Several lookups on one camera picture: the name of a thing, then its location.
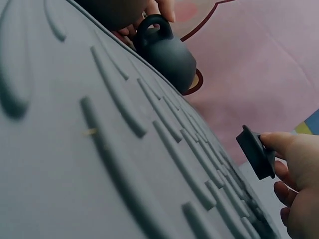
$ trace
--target fingernail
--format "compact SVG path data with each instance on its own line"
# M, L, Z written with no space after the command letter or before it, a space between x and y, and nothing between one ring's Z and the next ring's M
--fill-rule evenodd
M176 21L176 15L175 15L175 11L173 11L173 14L172 14L172 16L173 16L173 22L175 22L175 21Z

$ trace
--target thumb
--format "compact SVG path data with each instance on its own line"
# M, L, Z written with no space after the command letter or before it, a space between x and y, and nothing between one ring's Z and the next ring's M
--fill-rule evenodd
M174 0L156 0L159 11L170 22L175 22Z
M264 133L261 135L261 141L266 148L270 148L286 158L287 150L296 137L296 135L286 132Z

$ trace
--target finger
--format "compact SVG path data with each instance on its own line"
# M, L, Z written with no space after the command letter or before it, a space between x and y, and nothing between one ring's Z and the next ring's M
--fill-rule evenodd
M148 7L145 9L145 13L149 16L152 14L160 14L159 5L155 0L149 0Z
M296 140L296 135L285 132L267 133L261 135L264 146L278 152L286 158L287 148Z
M130 34L129 30L127 29L127 27L121 29L118 31L119 34L121 34L122 36L128 36Z
M275 173L286 185L297 191L296 182L291 178L286 165L280 161L275 161Z
M173 0L157 0L159 4L159 11L170 22L176 21L174 12L174 1Z
M282 208L280 210L280 217L281 217L281 220L283 221L283 224L285 226L287 226L287 224L288 224L289 213L290 213L290 209L289 208Z
M135 30L135 28L134 28L133 25L129 25L129 26L127 27L127 29L129 30L129 35L128 35L128 37L129 37L130 40L132 40L132 39L134 38L134 36L136 35L136 30Z
M279 201L282 202L286 207L291 207L297 192L289 189L283 182L276 182L274 184L274 191Z

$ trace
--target human hand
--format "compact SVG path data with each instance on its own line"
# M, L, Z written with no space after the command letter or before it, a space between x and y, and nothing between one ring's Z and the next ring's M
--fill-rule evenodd
M174 0L148 0L145 14L161 14L168 21L175 22L174 2ZM136 22L124 29L119 30L118 33L122 36L127 36L129 39L132 39L135 36L136 30L143 19L144 17L141 15Z
M263 134L261 141L287 162L288 167L275 162L282 182L274 184L274 191L286 205L281 218L288 234L294 239L319 238L319 136L279 132Z

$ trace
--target brown ring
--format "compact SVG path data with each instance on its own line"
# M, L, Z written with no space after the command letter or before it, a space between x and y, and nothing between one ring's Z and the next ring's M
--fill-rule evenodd
M226 3L226 2L230 2L230 1L235 1L235 0L224 0L224 1L219 1L217 3L215 3L213 9L209 12L209 14L204 18L204 20L197 26L195 27L190 33L188 33L187 35L183 36L181 38L181 41L186 41L187 39L189 39L190 37L192 37L195 33L197 33L206 23L207 21L211 18L211 16L213 15L213 13L215 12L217 6L221 3Z
M183 94L183 96L187 96L187 95L193 94L194 92L198 91L199 88L201 88L201 86L203 85L204 78L203 78L202 73L198 69L196 69L196 75L198 77L198 84L196 86L194 86L193 88L189 89L188 91L186 91Z

